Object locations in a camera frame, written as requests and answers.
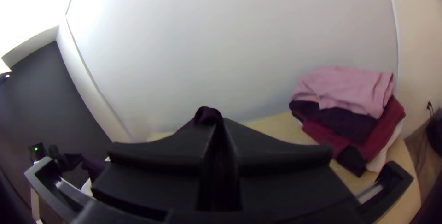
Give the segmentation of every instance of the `white wall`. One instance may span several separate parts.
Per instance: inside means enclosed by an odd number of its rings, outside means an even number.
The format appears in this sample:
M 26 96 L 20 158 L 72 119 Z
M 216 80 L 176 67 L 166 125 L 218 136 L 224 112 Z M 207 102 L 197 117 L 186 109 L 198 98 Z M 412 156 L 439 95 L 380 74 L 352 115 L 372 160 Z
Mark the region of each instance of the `white wall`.
M 399 26 L 399 100 L 408 136 L 442 104 L 442 0 L 394 0 Z
M 72 0 L 67 19 L 135 140 L 203 105 L 234 120 L 286 111 L 319 65 L 397 69 L 390 0 Z
M 130 134 L 97 89 L 93 78 L 90 77 L 72 39 L 66 19 L 60 23 L 57 44 L 78 93 L 103 131 L 114 142 L 132 142 Z
M 14 65 L 55 40 L 69 0 L 0 0 L 0 57 Z

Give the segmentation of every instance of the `stack of clothes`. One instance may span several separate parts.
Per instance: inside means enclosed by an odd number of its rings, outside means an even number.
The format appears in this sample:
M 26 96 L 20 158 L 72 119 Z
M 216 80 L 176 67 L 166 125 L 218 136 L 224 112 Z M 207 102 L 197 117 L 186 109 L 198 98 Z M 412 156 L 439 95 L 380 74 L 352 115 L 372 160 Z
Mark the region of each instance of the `stack of clothes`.
M 401 132 L 405 112 L 392 91 L 392 73 L 322 67 L 299 80 L 289 107 L 305 133 L 360 177 L 382 169 Z

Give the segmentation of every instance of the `electrical cord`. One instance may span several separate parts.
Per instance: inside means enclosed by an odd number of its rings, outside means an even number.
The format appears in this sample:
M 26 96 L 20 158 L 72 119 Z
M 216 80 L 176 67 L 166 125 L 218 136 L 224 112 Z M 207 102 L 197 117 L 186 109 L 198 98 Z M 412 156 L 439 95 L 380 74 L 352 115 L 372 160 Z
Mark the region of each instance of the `electrical cord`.
M 431 102 L 428 102 L 427 109 L 430 112 L 430 119 L 431 119 L 434 115 L 434 111 L 432 111 L 433 106 L 431 105 Z M 420 165 L 420 168 L 418 169 L 422 146 L 424 146 L 424 153 L 426 153 L 427 148 L 428 148 L 428 140 L 425 139 L 425 134 L 426 134 L 426 131 L 424 130 L 422 132 L 421 142 L 420 142 L 419 149 L 418 149 L 418 157 L 417 157 L 416 165 L 414 166 L 416 174 L 419 174 L 421 172 L 422 168 L 424 167 L 425 160 L 426 160 L 425 156 L 424 156 L 424 161 L 422 162 L 422 164 Z

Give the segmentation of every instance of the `black wall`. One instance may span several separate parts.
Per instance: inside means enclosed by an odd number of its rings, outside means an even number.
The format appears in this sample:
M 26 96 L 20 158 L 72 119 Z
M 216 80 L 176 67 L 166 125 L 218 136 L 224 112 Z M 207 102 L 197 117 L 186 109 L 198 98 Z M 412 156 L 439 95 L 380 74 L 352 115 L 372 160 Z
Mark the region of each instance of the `black wall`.
M 31 166 L 28 146 L 56 144 L 61 153 L 105 158 L 111 142 L 78 94 L 52 42 L 12 68 L 0 86 L 0 166 L 30 205 L 23 173 Z M 80 187 L 87 175 L 76 170 L 65 179 Z

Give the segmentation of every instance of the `pink cloth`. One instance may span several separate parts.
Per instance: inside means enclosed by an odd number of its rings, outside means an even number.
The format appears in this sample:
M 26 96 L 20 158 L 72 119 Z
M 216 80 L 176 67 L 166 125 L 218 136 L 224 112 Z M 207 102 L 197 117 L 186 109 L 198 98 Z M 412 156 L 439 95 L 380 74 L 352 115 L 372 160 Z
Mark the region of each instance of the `pink cloth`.
M 320 109 L 340 107 L 380 118 L 392 91 L 393 73 L 332 66 L 302 76 L 292 98 L 316 97 Z

